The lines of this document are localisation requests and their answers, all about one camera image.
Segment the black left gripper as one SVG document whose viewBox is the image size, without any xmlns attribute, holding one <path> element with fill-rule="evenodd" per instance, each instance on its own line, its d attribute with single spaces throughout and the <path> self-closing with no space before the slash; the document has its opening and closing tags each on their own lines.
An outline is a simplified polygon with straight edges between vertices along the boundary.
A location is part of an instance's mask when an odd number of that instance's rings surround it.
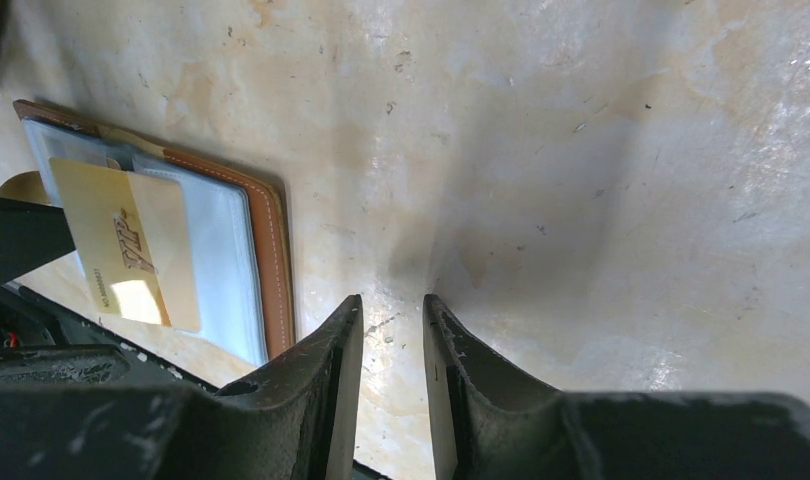
<svg viewBox="0 0 810 480">
<path fill-rule="evenodd" d="M 0 287 L 74 250 L 61 208 L 0 197 Z"/>
</svg>

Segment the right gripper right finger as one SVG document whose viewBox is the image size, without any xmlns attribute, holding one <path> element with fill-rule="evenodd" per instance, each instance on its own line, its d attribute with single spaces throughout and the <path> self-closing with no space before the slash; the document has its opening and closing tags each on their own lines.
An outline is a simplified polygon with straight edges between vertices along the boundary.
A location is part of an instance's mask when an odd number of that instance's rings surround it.
<svg viewBox="0 0 810 480">
<path fill-rule="evenodd" d="M 810 407 L 767 392 L 562 391 L 423 303 L 439 479 L 810 479 Z"/>
</svg>

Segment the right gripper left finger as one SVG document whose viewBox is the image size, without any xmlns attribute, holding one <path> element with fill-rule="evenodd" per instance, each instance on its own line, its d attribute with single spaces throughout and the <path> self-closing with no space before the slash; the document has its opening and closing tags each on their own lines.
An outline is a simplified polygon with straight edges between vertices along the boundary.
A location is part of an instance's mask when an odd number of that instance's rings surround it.
<svg viewBox="0 0 810 480">
<path fill-rule="evenodd" d="M 359 351 L 350 300 L 270 364 L 215 387 L 61 310 L 0 294 L 0 479 L 343 479 L 336 423 Z"/>
</svg>

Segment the gold VIP card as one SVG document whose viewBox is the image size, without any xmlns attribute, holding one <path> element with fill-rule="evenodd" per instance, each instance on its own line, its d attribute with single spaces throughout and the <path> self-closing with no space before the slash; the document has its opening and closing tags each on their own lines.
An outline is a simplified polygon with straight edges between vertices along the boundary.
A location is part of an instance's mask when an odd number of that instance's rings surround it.
<svg viewBox="0 0 810 480">
<path fill-rule="evenodd" d="M 199 332 L 179 185 L 62 158 L 49 165 L 97 310 Z"/>
</svg>

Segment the brown leather card holder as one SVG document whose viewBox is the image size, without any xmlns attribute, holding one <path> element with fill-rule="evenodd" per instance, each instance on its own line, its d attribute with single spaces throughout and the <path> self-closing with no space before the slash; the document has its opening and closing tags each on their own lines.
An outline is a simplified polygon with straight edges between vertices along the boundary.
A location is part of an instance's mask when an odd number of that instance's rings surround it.
<svg viewBox="0 0 810 480">
<path fill-rule="evenodd" d="M 283 209 L 270 185 L 130 130 L 27 100 L 13 107 L 55 207 L 63 210 L 51 158 L 179 185 L 201 328 L 189 333 L 152 326 L 210 343 L 256 367 L 294 343 Z"/>
</svg>

